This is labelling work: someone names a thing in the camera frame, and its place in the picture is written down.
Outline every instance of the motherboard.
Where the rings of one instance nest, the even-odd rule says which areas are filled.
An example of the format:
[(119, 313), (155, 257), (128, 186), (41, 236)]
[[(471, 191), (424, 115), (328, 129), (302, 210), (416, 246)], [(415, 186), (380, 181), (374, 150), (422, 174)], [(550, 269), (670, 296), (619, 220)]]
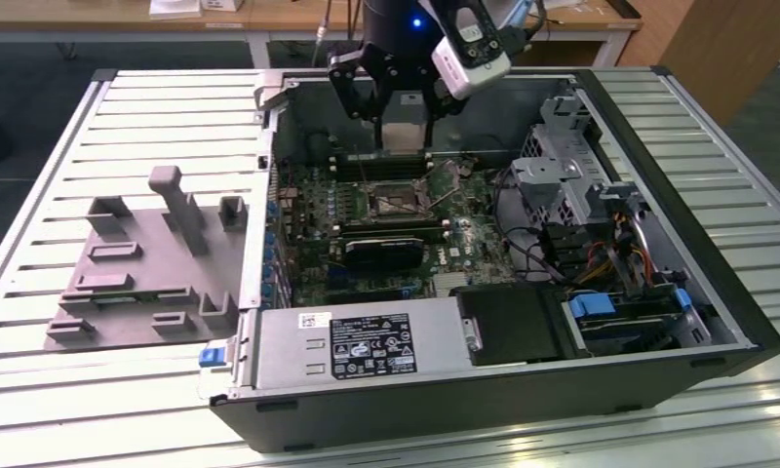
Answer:
[(494, 178), (468, 155), (284, 164), (292, 306), (447, 296), (516, 281), (495, 230)]

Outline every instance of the table leg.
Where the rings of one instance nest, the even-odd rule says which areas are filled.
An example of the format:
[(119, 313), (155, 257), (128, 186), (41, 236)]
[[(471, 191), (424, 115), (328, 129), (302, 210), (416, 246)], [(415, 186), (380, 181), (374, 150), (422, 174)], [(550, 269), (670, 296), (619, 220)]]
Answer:
[(246, 41), (248, 42), (248, 51), (251, 52), (255, 68), (272, 68), (272, 61), (270, 60), (270, 31), (250, 31)]
[(79, 58), (75, 42), (56, 42), (55, 47), (57, 47), (57, 52), (61, 53), (64, 60), (75, 60)]
[(627, 40), (630, 39), (630, 33), (631, 31), (610, 32), (610, 37), (600, 45), (600, 49), (598, 49), (594, 66), (615, 66), (615, 63), (619, 61), (619, 57), (622, 57), (622, 52), (624, 52), (624, 46), (627, 45)]

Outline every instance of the gray 3d-printed part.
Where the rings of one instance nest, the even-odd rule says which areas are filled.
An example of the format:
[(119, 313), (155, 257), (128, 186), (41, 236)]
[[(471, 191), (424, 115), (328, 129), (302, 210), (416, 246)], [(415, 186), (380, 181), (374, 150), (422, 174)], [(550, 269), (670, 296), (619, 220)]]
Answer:
[(248, 210), (242, 197), (223, 197), (220, 200), (220, 221), (227, 232), (246, 231)]
[(88, 341), (95, 332), (85, 319), (53, 320), (47, 334), (57, 341)]
[(195, 325), (184, 312), (160, 312), (153, 314), (151, 326), (163, 335), (188, 333), (195, 330)]
[(181, 231), (181, 236), (191, 254), (208, 254), (208, 243), (201, 233), (201, 214), (193, 197), (185, 195), (180, 188), (180, 181), (183, 180), (183, 171), (176, 166), (157, 166), (153, 168), (148, 185), (165, 199), (171, 218), (173, 219), (177, 229)]
[[(238, 204), (242, 199), (220, 207)], [(246, 232), (226, 230), (222, 208), (197, 210), (205, 255), (191, 254), (181, 231), (169, 229), (165, 210), (133, 210), (119, 217), (123, 232), (107, 239), (89, 234), (51, 323), (47, 350), (204, 341), (235, 332)], [(246, 213), (246, 206), (236, 210)], [(113, 254), (104, 257), (104, 252)], [(99, 253), (101, 261), (89, 256)], [(187, 317), (180, 326), (169, 316), (155, 320), (155, 314), (179, 313)], [(59, 324), (75, 323), (95, 331), (60, 331), (65, 326)]]
[(77, 278), (76, 289), (79, 291), (120, 291), (132, 288), (132, 276), (128, 273), (113, 275), (83, 275)]
[(113, 235), (127, 235), (120, 220), (129, 216), (131, 209), (121, 197), (97, 197), (92, 200), (87, 221), (92, 224), (95, 232), (107, 239)]
[(231, 329), (236, 327), (236, 319), (239, 316), (239, 309), (236, 307), (235, 299), (228, 291), (223, 294), (222, 306), (218, 307), (208, 294), (203, 295), (203, 300), (199, 303), (199, 316), (205, 321), (208, 328)]
[(92, 261), (123, 260), (141, 256), (141, 247), (136, 242), (112, 242), (89, 249)]

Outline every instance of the blue latch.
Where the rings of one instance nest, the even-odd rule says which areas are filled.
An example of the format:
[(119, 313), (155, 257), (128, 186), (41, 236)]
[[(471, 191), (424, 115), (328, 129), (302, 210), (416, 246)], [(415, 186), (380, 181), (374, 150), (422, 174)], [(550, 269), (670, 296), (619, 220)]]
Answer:
[(226, 365), (226, 347), (205, 348), (199, 352), (199, 366), (216, 368)]
[(612, 299), (604, 292), (578, 295), (570, 300), (570, 309), (576, 319), (584, 316), (615, 314)]
[(677, 302), (679, 302), (679, 307), (682, 307), (683, 312), (694, 307), (691, 296), (686, 290), (677, 288), (677, 291), (674, 291), (674, 297), (677, 297)]

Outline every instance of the barcode sticker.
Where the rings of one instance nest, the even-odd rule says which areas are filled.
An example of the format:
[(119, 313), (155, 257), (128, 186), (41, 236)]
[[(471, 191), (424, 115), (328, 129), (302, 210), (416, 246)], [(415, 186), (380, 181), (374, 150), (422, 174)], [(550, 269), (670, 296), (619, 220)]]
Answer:
[(298, 327), (300, 329), (327, 329), (334, 319), (332, 312), (315, 312), (298, 316)]

